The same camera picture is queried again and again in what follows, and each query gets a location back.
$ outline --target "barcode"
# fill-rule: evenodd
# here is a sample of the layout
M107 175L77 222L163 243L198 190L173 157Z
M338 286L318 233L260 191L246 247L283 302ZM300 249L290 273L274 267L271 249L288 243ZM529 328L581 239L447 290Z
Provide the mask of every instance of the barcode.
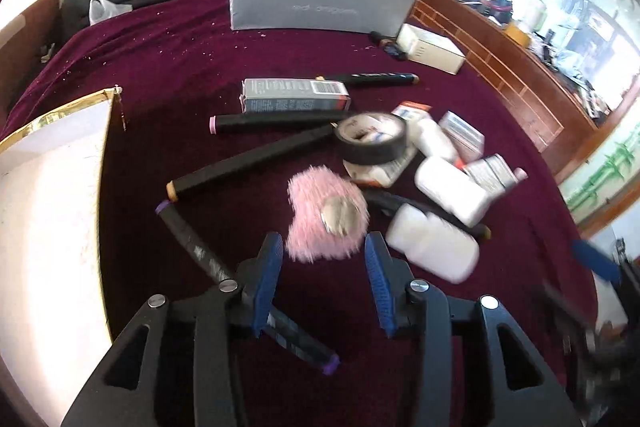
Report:
M348 94L347 88L341 82L312 80L311 89L316 94Z

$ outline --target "maroon tablecloth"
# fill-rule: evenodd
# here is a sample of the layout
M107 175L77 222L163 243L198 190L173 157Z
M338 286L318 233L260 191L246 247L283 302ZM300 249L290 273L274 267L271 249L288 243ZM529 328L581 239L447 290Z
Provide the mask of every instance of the maroon tablecloth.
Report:
M34 117L96 90L123 87L127 131L108 143L100 202L100 263L110 324L120 331L154 293L198 295L210 281L155 216L167 181L270 142L282 133L209 134L213 114L239 112L246 77L309 78L318 74L397 71L420 76L410 87L351 89L358 110L391 110L402 100L452 110L486 136L529 180L495 203L484 222L475 272L460 285L414 267L445 293L500 299L562 379L561 346L546 330L535 292L543 280L588 316L596 314L593 280L572 258L577 230L540 154L495 91L468 67L452 76L414 62L396 62L367 37L331 31L229 29L228 0L174 0L124 14L78 33L47 65L12 110L3 136ZM234 266L254 256L266 232L286 237L292 210L287 181L309 165L342 172L330 145L281 160L193 197L181 209L201 236ZM420 198L413 168L393 187ZM370 230L388 219L373 212ZM362 253L348 261L285 260L275 304L337 350L342 365L328 378L268 338L241 353L252 426L391 426L396 416L404 343L378 327ZM462 385L456 379L459 417Z

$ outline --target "pink fluffy object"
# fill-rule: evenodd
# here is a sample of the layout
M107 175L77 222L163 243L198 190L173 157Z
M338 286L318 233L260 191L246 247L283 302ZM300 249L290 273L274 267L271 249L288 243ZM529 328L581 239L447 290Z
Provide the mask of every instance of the pink fluffy object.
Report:
M326 198L346 196L359 210L353 233L338 237L328 233L321 211ZM367 233L369 212L362 192L327 167L309 167L289 180L289 200L295 216L289 227L287 251L294 261L312 263L316 259L344 259L360 249Z

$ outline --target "black tape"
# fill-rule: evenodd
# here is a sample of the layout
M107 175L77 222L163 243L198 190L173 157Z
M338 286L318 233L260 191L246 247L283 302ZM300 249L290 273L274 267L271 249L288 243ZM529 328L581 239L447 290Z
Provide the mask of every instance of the black tape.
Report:
M407 124L388 112L363 112L335 128L343 160L356 165L382 165L397 160L407 147Z

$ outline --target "silver bolt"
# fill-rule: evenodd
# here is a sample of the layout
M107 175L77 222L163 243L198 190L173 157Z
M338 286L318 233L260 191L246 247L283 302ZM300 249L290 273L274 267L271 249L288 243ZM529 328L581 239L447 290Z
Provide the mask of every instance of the silver bolt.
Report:
M480 299L480 303L488 310L495 310L500 304L500 302L498 302L498 299L491 295L485 295L484 297L482 297Z
M218 285L218 288L223 293L231 293L238 289L238 283L233 279L225 279Z
M155 294L149 297L149 300L146 302L150 308L159 308L166 302L166 297L162 294Z
M429 289L429 283L424 279L414 279L409 286L414 292L419 293L426 292Z

